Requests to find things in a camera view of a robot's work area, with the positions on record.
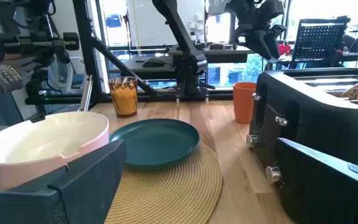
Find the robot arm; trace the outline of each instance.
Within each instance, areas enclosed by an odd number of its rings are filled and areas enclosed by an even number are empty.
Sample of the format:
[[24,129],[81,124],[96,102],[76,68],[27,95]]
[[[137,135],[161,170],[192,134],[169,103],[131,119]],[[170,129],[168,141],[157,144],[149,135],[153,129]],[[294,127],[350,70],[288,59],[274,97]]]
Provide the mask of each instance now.
[[198,77],[207,69],[206,57],[196,49],[191,41],[178,14],[177,0],[153,0],[153,4],[158,12],[166,18],[166,24],[170,26],[183,52],[183,61],[185,64],[180,68],[180,73],[187,75],[178,78],[177,82],[183,83],[182,88],[184,88],[183,91],[186,95],[197,95],[200,93]]
[[[239,27],[232,34],[230,44],[239,44],[238,38],[245,37],[245,46],[268,60],[279,58],[277,37],[285,30],[284,26],[270,28],[270,20],[284,13],[280,0],[209,0],[209,16],[225,12],[234,13],[239,20]],[[177,12],[176,0],[153,0],[154,6],[166,18],[173,35],[181,49],[194,57],[200,52],[191,48],[192,43]]]

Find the bowl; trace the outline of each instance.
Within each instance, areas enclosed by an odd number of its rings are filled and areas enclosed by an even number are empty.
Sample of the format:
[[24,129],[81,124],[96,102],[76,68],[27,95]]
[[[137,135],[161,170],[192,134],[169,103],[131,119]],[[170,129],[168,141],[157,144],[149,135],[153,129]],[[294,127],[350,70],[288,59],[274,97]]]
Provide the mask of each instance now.
[[48,115],[0,132],[0,185],[16,187],[109,142],[109,121],[97,113]]

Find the red object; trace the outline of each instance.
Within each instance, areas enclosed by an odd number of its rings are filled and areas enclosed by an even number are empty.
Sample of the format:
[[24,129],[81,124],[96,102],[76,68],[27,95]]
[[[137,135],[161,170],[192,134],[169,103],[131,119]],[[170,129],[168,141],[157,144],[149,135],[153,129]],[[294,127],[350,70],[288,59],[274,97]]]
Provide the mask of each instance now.
[[289,45],[280,44],[278,46],[278,49],[280,51],[280,55],[283,55],[283,54],[290,55],[291,54],[291,46],[289,46]]

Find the plate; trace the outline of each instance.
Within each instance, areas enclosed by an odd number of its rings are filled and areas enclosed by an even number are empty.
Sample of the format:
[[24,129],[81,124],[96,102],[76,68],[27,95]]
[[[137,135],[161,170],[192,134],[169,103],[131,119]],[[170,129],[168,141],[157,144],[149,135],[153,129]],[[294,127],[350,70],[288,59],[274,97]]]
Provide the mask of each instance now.
[[192,125],[175,119],[148,119],[128,124],[110,135],[126,140],[126,165],[136,169],[163,169],[195,151],[200,135]]

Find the placemat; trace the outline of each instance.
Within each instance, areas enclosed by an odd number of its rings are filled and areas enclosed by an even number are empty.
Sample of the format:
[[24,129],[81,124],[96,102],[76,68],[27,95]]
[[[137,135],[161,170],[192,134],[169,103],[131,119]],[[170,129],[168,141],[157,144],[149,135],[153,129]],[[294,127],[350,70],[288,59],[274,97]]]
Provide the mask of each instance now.
[[105,223],[206,223],[221,187],[218,158],[201,142],[192,156],[168,169],[126,169]]

